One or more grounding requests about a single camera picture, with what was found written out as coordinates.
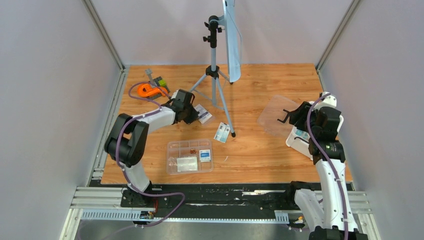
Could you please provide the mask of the white boxed gauze pack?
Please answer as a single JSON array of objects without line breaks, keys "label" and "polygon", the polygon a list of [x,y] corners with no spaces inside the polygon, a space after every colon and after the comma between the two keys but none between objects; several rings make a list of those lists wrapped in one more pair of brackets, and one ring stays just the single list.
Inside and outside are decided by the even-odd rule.
[{"label": "white boxed gauze pack", "polygon": [[213,115],[208,110],[206,110],[201,104],[196,105],[194,109],[198,112],[198,121],[202,125],[205,125],[212,120]]}]

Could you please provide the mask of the long white teal packet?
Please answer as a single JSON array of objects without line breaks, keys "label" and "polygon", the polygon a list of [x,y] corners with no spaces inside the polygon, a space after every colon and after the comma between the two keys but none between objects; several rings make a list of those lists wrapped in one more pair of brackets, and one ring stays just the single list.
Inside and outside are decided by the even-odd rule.
[{"label": "long white teal packet", "polygon": [[221,122],[217,128],[213,139],[220,143],[226,143],[230,132],[230,126],[226,123]]}]

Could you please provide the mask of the clear compartment tray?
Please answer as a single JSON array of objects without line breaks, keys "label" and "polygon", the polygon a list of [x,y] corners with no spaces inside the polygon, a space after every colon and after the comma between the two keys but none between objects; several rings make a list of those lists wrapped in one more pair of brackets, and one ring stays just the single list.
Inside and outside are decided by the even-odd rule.
[{"label": "clear compartment tray", "polygon": [[209,139],[171,141],[167,144],[168,175],[208,173],[213,169],[213,146]]}]

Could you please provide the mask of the clear plastic lid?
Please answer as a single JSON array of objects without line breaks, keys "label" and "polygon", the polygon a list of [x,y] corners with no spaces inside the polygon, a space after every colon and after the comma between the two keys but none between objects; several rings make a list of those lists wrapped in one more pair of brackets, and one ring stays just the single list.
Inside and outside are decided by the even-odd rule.
[{"label": "clear plastic lid", "polygon": [[292,131],[292,125],[286,119],[287,113],[296,110],[300,106],[299,103],[281,96],[274,95],[267,103],[257,119],[259,126],[263,130],[275,137],[286,139]]}]

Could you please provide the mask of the blue square alcohol pad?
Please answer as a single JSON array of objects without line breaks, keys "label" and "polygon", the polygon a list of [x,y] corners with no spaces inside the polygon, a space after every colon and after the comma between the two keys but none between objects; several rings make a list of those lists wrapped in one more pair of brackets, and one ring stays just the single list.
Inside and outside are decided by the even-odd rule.
[{"label": "blue square alcohol pad", "polygon": [[210,162],[212,160],[211,150],[210,149],[199,150],[199,160],[201,163]]}]

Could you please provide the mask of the white gauze pad packet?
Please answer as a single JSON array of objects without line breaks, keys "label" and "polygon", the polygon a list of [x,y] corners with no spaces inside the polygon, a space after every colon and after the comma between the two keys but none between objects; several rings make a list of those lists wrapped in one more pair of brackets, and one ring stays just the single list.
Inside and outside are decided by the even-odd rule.
[{"label": "white gauze pad packet", "polygon": [[176,159],[177,172],[191,172],[198,170],[198,159],[196,156],[179,157]]}]

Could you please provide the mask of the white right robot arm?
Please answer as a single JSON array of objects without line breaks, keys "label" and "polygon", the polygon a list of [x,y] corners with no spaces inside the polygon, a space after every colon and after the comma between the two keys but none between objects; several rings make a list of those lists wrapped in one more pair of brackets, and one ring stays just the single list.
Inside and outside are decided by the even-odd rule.
[{"label": "white right robot arm", "polygon": [[337,140],[342,113],[331,106],[316,107],[304,101],[286,111],[282,123],[309,134],[307,150],[318,172],[322,199],[308,182],[292,181],[285,195],[286,204],[300,209],[309,227],[310,240],[367,240],[353,216],[346,186],[346,157]]}]

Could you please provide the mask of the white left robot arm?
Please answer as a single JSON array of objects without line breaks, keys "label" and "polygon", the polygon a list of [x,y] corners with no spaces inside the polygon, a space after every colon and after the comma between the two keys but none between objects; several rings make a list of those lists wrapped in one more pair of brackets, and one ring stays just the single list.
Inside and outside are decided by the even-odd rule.
[{"label": "white left robot arm", "polygon": [[152,193],[152,182],[142,164],[148,135],[179,122],[189,125],[196,121],[199,112],[193,105],[194,99],[192,92],[179,89],[163,104],[154,101],[157,105],[155,110],[136,116],[119,114],[112,126],[104,143],[104,151],[120,167],[127,187],[135,192],[135,202],[142,207],[149,206],[154,197],[172,195]]}]

